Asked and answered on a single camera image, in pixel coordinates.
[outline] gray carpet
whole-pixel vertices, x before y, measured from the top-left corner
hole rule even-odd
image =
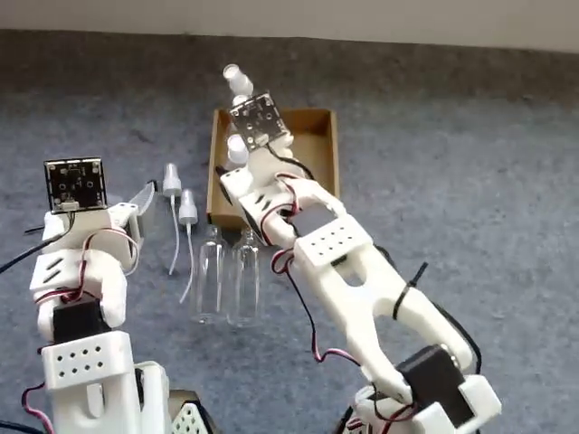
[[[0,33],[0,257],[35,243],[22,231],[47,207],[42,162],[104,158],[109,191],[128,198],[167,161],[205,206],[220,72],[241,64],[281,106],[337,111],[343,201],[406,277],[483,350],[504,414],[494,433],[576,432],[579,400],[579,57],[308,40]],[[162,363],[198,391],[225,432],[328,433],[364,385],[341,360],[316,365],[293,292],[266,274],[265,325],[192,327],[167,278],[172,241],[151,241],[129,281],[137,361]],[[0,417],[29,421],[20,391],[42,380],[33,260],[2,276]],[[344,339],[318,303],[320,344]],[[378,321],[401,361],[414,333]],[[47,405],[43,394],[34,403]]]

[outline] circuit board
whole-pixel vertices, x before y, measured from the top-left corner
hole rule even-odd
[[[100,158],[45,161],[44,174],[53,214],[107,208],[105,178]]]
[[[290,132],[269,92],[247,99],[229,114],[250,152]]]

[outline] empty plastic bottle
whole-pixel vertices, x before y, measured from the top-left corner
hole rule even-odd
[[[232,260],[227,320],[232,326],[254,326],[261,316],[261,301],[259,247],[252,230],[245,230],[233,246]]]
[[[223,306],[225,244],[215,226],[209,226],[207,238],[199,247],[197,279],[191,292],[191,318],[202,324],[226,318]]]

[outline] open cardboard tray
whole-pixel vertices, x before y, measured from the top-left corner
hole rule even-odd
[[[294,136],[291,145],[294,156],[311,170],[326,190],[339,197],[336,113],[324,108],[297,108],[282,110],[281,117]],[[214,112],[207,187],[207,220],[222,229],[240,230],[247,225],[223,197],[219,178],[215,173],[215,168],[227,161],[225,139],[229,124],[230,118],[226,110]]]

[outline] white wall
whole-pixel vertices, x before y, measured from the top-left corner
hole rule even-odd
[[[579,0],[0,0],[0,28],[579,52]]]

